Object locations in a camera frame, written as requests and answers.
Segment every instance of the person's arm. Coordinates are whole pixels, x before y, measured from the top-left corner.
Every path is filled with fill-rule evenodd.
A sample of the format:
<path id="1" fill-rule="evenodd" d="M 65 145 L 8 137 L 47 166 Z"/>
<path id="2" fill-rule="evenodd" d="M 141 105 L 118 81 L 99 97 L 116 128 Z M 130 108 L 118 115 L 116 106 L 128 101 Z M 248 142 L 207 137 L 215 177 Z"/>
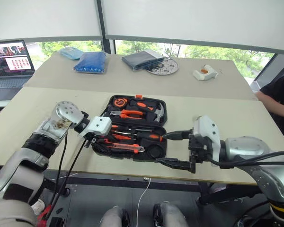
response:
<path id="1" fill-rule="evenodd" d="M 284 105 L 275 101 L 272 97 L 265 95 L 263 92 L 256 92 L 257 98 L 264 104 L 265 108 L 274 114 L 284 117 Z"/>

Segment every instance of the pliers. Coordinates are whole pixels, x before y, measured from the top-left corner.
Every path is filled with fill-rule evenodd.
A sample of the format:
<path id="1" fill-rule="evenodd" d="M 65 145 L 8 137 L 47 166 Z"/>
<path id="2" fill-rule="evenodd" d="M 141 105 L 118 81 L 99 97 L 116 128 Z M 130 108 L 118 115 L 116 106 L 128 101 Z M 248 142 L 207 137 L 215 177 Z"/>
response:
<path id="1" fill-rule="evenodd" d="M 112 115 L 119 115 L 122 119 L 129 118 L 129 119 L 136 119 L 136 120 L 140 120 L 142 118 L 141 117 L 130 117 L 128 115 L 129 114 L 136 114 L 136 115 L 143 116 L 143 112 L 138 111 L 138 110 L 111 111 L 110 114 L 112 114 Z"/>

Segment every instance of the round metal plate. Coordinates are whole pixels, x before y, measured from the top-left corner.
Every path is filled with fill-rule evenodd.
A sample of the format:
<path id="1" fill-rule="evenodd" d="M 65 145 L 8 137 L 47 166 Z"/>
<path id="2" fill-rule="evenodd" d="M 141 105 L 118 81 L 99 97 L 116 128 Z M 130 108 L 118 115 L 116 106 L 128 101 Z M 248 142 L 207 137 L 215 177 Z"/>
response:
<path id="1" fill-rule="evenodd" d="M 179 69 L 177 62 L 169 57 L 166 57 L 159 65 L 146 69 L 148 72 L 160 76 L 169 75 Z"/>

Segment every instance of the light blue package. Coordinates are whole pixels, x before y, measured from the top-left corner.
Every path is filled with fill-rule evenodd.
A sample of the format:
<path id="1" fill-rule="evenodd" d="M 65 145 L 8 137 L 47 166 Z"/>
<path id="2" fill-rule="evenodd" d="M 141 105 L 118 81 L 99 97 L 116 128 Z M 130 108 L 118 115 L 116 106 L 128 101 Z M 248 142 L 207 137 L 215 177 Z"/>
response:
<path id="1" fill-rule="evenodd" d="M 82 54 L 84 54 L 83 51 L 78 50 L 77 48 L 74 47 L 65 47 L 62 48 L 58 51 L 60 54 L 62 54 L 63 56 L 72 59 L 72 60 L 78 60 L 80 59 L 80 57 L 82 56 Z"/>
<path id="2" fill-rule="evenodd" d="M 105 61 L 106 54 L 104 52 L 86 52 L 82 54 L 74 70 L 86 73 L 103 73 Z"/>

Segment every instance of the toolbox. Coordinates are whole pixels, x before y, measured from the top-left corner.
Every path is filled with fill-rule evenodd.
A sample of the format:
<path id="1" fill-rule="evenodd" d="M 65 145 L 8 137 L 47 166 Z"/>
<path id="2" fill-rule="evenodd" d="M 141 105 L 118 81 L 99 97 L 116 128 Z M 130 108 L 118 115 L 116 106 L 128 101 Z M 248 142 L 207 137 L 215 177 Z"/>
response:
<path id="1" fill-rule="evenodd" d="M 104 117 L 110 117 L 110 133 L 92 144 L 99 155 L 155 161 L 165 157 L 167 141 L 162 138 L 167 121 L 166 104 L 162 100 L 136 96 L 112 96 Z"/>

